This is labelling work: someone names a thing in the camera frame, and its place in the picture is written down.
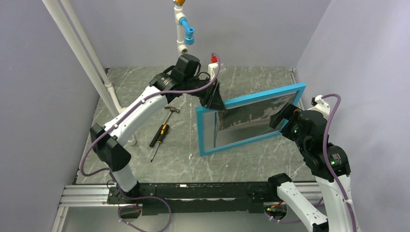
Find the blue picture frame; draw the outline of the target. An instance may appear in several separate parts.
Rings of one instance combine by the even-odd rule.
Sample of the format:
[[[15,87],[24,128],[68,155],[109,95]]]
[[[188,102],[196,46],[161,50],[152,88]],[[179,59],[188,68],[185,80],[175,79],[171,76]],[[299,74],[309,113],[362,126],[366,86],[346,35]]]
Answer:
[[[258,102],[260,100],[263,100],[265,98],[270,98],[270,97],[274,97],[274,96],[278,96],[281,94],[287,94],[287,93],[291,93],[291,92],[297,92],[300,93],[302,90],[305,90],[306,88],[306,84],[304,83],[300,83],[300,84],[293,84],[293,85],[289,85],[289,86],[285,86],[285,87],[279,87],[279,88],[275,88],[275,89],[271,89],[271,90],[266,90],[266,91],[262,91],[262,92],[258,92],[258,93],[252,93],[252,94],[248,94],[248,95],[244,95],[241,97],[237,97],[237,98],[233,98],[233,99],[229,99],[229,100],[225,100],[224,104],[226,105],[227,109],[231,108],[231,107],[236,107],[245,103],[250,103],[250,102]],[[215,110],[209,110],[206,109],[202,106],[198,106],[196,108],[196,114],[197,114],[197,127],[202,125],[202,114],[204,113],[209,113],[209,112],[215,112]],[[238,147],[240,145],[234,145],[232,147],[227,147],[227,148],[223,148],[222,150],[219,151],[211,151],[209,153],[205,153],[203,151],[203,145],[201,144],[201,140],[202,140],[202,132],[200,129],[197,128],[198,131],[198,142],[199,142],[199,152],[201,156],[204,155],[210,155],[212,153],[215,152],[220,152],[223,150],[227,150],[233,147]],[[256,139],[253,142],[262,140],[262,139],[266,139],[266,138],[270,138],[270,137],[274,137],[279,135],[279,131],[277,133],[275,133],[274,135],[271,136],[266,136],[260,139]],[[252,141],[250,142],[245,142],[241,145],[245,145],[245,144],[249,144],[252,143]]]

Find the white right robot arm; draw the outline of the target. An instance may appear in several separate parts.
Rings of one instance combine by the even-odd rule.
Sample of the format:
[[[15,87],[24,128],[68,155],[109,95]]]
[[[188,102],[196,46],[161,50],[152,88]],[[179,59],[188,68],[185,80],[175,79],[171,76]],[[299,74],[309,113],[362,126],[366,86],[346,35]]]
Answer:
[[[300,193],[285,173],[268,179],[268,198],[285,202],[309,232],[360,231],[350,194],[348,157],[341,147],[328,141],[328,120],[321,112],[301,110],[291,103],[272,116],[269,125],[274,128],[283,120],[287,123],[280,133],[297,145],[319,185],[327,214],[321,213]]]

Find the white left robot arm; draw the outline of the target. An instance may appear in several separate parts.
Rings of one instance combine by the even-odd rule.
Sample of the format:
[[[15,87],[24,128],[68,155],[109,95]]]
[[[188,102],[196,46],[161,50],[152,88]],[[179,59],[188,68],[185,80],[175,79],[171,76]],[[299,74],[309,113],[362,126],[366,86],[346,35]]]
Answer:
[[[132,203],[140,195],[140,183],[134,177],[131,154],[124,148],[128,139],[160,109],[183,94],[197,97],[202,107],[226,112],[220,95],[218,76],[222,62],[219,55],[211,56],[217,65],[214,75],[200,79],[200,61],[190,54],[180,55],[176,64],[155,75],[143,93],[126,110],[103,126],[90,129],[92,149],[117,182],[120,197]]]

